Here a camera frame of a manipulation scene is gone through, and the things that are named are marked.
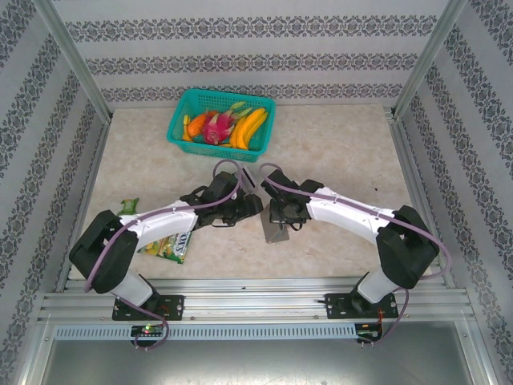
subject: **patterned wallpaper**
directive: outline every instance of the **patterned wallpaper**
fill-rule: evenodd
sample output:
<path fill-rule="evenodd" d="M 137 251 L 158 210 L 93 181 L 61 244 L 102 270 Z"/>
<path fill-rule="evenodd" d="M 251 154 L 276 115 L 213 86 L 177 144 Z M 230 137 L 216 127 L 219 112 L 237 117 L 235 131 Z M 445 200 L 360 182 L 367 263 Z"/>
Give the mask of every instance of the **patterned wallpaper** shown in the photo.
<path fill-rule="evenodd" d="M 403 116 L 501 383 L 513 383 L 511 26 L 507 1 L 468 2 Z"/>
<path fill-rule="evenodd" d="M 55 1 L 112 108 L 176 105 L 190 87 L 392 106 L 445 5 Z"/>
<path fill-rule="evenodd" d="M 55 287 L 103 123 L 34 6 L 0 0 L 0 384 Z"/>

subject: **banana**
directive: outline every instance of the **banana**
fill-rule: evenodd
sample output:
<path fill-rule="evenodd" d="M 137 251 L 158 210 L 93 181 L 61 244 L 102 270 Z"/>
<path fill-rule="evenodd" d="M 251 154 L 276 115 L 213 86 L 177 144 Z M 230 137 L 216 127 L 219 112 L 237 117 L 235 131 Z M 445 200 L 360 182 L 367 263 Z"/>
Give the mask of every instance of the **banana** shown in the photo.
<path fill-rule="evenodd" d="M 255 132 L 258 131 L 258 128 L 261 127 L 261 125 L 265 122 L 267 119 L 267 112 L 264 113 L 259 120 L 256 121 L 256 123 L 244 134 L 244 145 L 248 148 L 249 141 L 251 140 L 252 136 L 255 135 Z"/>
<path fill-rule="evenodd" d="M 232 145 L 233 148 L 237 148 L 235 138 L 236 138 L 237 132 L 240 129 L 240 126 L 242 126 L 242 124 L 244 123 L 245 120 L 246 120 L 245 116 L 240 118 L 239 120 L 237 120 L 237 124 L 235 125 L 235 130 L 233 130 L 232 134 L 230 135 L 229 143 Z"/>
<path fill-rule="evenodd" d="M 265 114 L 265 109 L 258 108 L 255 111 L 253 111 L 242 123 L 235 137 L 237 148 L 240 148 L 242 150 L 248 150 L 248 146 L 244 142 L 246 133 L 252 128 L 252 126 L 255 123 L 258 122 L 258 120 L 263 116 L 263 114 Z"/>

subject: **dragon fruit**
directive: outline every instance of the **dragon fruit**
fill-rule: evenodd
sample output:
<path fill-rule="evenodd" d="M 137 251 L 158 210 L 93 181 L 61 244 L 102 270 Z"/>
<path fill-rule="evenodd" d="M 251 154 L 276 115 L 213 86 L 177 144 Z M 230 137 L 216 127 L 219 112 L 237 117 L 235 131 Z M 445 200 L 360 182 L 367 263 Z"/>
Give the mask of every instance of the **dragon fruit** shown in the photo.
<path fill-rule="evenodd" d="M 232 124 L 233 110 L 227 110 L 223 114 L 215 114 L 203 128 L 203 137 L 206 144 L 218 145 L 226 140 L 232 133 L 235 125 Z"/>

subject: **green snack package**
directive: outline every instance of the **green snack package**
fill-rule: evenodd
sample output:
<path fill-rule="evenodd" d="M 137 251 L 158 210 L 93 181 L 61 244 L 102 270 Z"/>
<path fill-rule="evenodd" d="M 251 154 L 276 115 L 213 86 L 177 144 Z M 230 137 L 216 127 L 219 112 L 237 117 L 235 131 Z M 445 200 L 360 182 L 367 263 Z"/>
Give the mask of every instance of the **green snack package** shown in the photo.
<path fill-rule="evenodd" d="M 134 214 L 137 214 L 135 212 L 135 207 L 137 206 L 137 202 L 139 202 L 139 198 L 123 199 L 121 201 L 121 205 L 123 205 L 123 209 L 120 212 L 118 212 L 116 215 L 134 215 Z"/>
<path fill-rule="evenodd" d="M 150 243 L 139 250 L 139 253 L 155 255 L 157 257 L 169 259 L 179 264 L 185 261 L 185 253 L 191 241 L 191 232 L 178 233 L 170 235 Z"/>

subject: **wire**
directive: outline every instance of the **wire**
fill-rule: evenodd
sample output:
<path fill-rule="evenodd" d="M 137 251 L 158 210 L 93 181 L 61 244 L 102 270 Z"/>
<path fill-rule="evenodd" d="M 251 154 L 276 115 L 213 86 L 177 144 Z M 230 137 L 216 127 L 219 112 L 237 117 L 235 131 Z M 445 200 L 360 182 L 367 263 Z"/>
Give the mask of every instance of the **wire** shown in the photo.
<path fill-rule="evenodd" d="M 237 174 L 236 174 L 236 176 L 237 176 L 237 183 L 236 183 L 236 186 L 226 197 L 221 198 L 221 199 L 219 199 L 218 201 L 215 201 L 215 202 L 206 203 L 204 205 L 180 206 L 180 207 L 170 207 L 170 208 L 166 208 L 166 209 L 159 209 L 159 210 L 153 211 L 151 213 L 144 214 L 144 215 L 142 215 L 140 217 L 137 217 L 133 221 L 128 222 L 126 225 L 124 225 L 118 231 L 115 232 L 115 234 L 112 236 L 112 238 L 109 240 L 109 242 L 103 248 L 102 252 L 100 253 L 100 255 L 98 257 L 98 259 L 96 260 L 95 265 L 93 266 L 93 268 L 91 269 L 91 272 L 89 273 L 89 277 L 87 277 L 86 285 L 84 287 L 84 291 L 86 293 L 91 291 L 92 282 L 95 280 L 96 275 L 98 274 L 98 270 L 99 270 L 100 266 L 102 265 L 103 260 L 105 259 L 105 256 L 107 255 L 108 251 L 111 249 L 112 245 L 114 245 L 115 240 L 118 239 L 119 236 L 123 232 L 127 231 L 128 229 L 130 229 L 133 225 L 136 225 L 137 223 L 139 223 L 140 221 L 144 221 L 145 219 L 154 217 L 155 215 L 161 215 L 161 214 L 165 214 L 165 213 L 174 213 L 174 212 L 179 212 L 179 211 L 208 209 L 208 208 L 213 207 L 213 206 L 221 205 L 225 201 L 231 199 L 237 193 L 237 191 L 239 190 L 239 188 L 241 186 L 240 179 L 241 179 L 242 168 L 240 167 L 240 165 L 235 160 L 223 159 L 223 160 L 219 161 L 214 166 L 214 169 L 212 171 L 212 176 L 213 177 L 216 176 L 217 169 L 223 163 L 234 164 L 236 166 L 236 168 L 237 168 Z M 164 326 L 164 328 L 166 330 L 165 333 L 164 333 L 164 336 L 161 338 L 161 340 L 157 341 L 156 343 L 154 343 L 151 346 L 140 346 L 140 345 L 138 345 L 137 344 L 137 340 L 139 339 L 139 335 L 136 335 L 135 340 L 134 340 L 134 345 L 135 345 L 136 349 L 143 349 L 145 351 L 149 351 L 149 350 L 152 350 L 152 349 L 155 349 L 155 348 L 159 347 L 160 345 L 162 345 L 168 339 L 168 336 L 169 336 L 169 324 L 168 324 L 168 322 L 166 321 L 165 318 L 160 317 L 158 314 L 152 313 L 151 311 L 145 310 L 142 307 L 137 306 L 136 304 L 128 301 L 127 299 L 124 299 L 124 298 L 121 298 L 121 297 L 118 297 L 118 299 L 121 302 L 125 303 L 127 306 L 130 306 L 132 309 L 137 310 L 137 311 L 139 311 L 141 313 L 149 315 L 150 317 L 153 317 L 155 319 L 158 319 L 158 320 L 162 321 L 162 325 Z"/>
<path fill-rule="evenodd" d="M 376 341 L 374 343 L 375 345 L 382 343 L 384 339 L 388 338 L 392 334 L 392 332 L 395 330 L 395 328 L 398 327 L 398 324 L 401 321 L 401 318 L 404 315 L 404 312 L 406 311 L 406 307 L 408 306 L 408 302 L 410 301 L 410 291 L 408 289 L 398 287 L 396 290 L 394 290 L 394 292 L 397 292 L 399 290 L 404 290 L 404 293 L 406 294 L 406 297 L 404 298 L 404 305 L 402 305 L 402 309 L 399 312 L 398 317 L 395 319 L 395 321 L 392 324 L 392 326 L 390 327 L 390 329 L 388 329 L 386 331 L 386 333 L 378 341 Z"/>
<path fill-rule="evenodd" d="M 137 311 L 140 311 L 141 313 L 144 313 L 146 315 L 149 315 L 150 317 L 153 317 L 155 319 L 158 319 L 159 321 L 162 321 L 162 326 L 165 328 L 165 333 L 164 333 L 164 336 L 157 342 L 155 342 L 153 345 L 151 346 L 140 346 L 137 341 L 139 340 L 139 337 L 141 334 L 138 334 L 135 336 L 135 339 L 134 339 L 134 345 L 135 345 L 135 348 L 138 350 L 138 349 L 142 349 L 144 351 L 151 351 L 153 349 L 156 349 L 157 347 L 159 347 L 160 345 L 162 345 L 164 342 L 166 342 L 166 340 L 168 339 L 169 337 L 169 323 L 168 321 L 166 321 L 166 318 L 164 317 L 160 317 L 158 314 L 155 314 L 155 313 L 152 313 L 151 311 L 148 311 L 148 310 L 145 310 L 143 309 L 142 307 L 140 306 L 137 306 L 136 304 L 134 303 L 131 303 L 130 301 L 128 301 L 127 299 L 124 299 L 124 298 L 121 298 L 121 297 L 118 297 L 119 300 L 124 303 L 125 305 L 128 305 L 130 306 L 132 309 L 135 309 Z"/>
<path fill-rule="evenodd" d="M 443 274 L 447 273 L 449 271 L 450 267 L 452 266 L 452 256 L 450 255 L 449 250 L 447 249 L 447 247 L 441 241 L 439 241 L 436 237 L 433 237 L 433 235 L 429 234 L 427 231 L 424 231 L 424 230 L 420 229 L 419 227 L 413 226 L 413 225 L 411 225 L 409 223 L 406 223 L 404 221 L 400 221 L 399 219 L 395 219 L 394 217 L 390 217 L 388 215 L 382 214 L 382 213 L 380 213 L 380 212 L 378 212 L 376 210 L 372 210 L 372 209 L 369 209 L 369 208 L 367 208 L 365 206 L 362 206 L 362 205 L 359 205 L 357 203 L 354 203 L 352 201 L 348 201 L 347 199 L 344 199 L 344 197 L 331 197 L 329 195 L 317 194 L 315 192 L 305 192 L 305 191 L 297 190 L 295 188 L 285 187 L 285 186 L 283 186 L 281 184 L 278 184 L 275 181 L 269 179 L 268 176 L 264 175 L 262 169 L 264 167 L 267 167 L 267 166 L 274 167 L 275 169 L 279 170 L 280 172 L 283 172 L 283 171 L 281 170 L 280 166 L 278 166 L 277 164 L 274 164 L 274 163 L 263 163 L 259 167 L 259 170 L 260 170 L 264 180 L 266 182 L 268 182 L 269 184 L 271 184 L 272 186 L 274 186 L 276 188 L 279 188 L 280 190 L 283 190 L 283 191 L 286 191 L 286 192 L 292 193 L 292 194 L 304 195 L 306 197 L 313 197 L 313 198 L 317 198 L 317 199 L 325 199 L 327 201 L 334 201 L 336 203 L 342 203 L 342 204 L 347 205 L 347 206 L 349 206 L 349 207 L 351 207 L 353 209 L 360 210 L 360 211 L 362 211 L 364 213 L 367 213 L 369 215 L 373 215 L 375 217 L 384 219 L 384 220 L 386 220 L 388 222 L 391 222 L 391 223 L 394 223 L 394 224 L 399 225 L 401 227 L 404 227 L 405 229 L 409 229 L 409 230 L 415 231 L 416 233 L 426 237 L 427 239 L 429 239 L 430 241 L 435 243 L 441 249 L 441 251 L 443 251 L 443 254 L 445 255 L 445 257 L 446 257 L 446 265 L 445 265 L 445 267 L 443 269 L 441 269 L 437 273 L 420 277 L 420 279 L 426 280 L 426 279 L 441 277 Z"/>

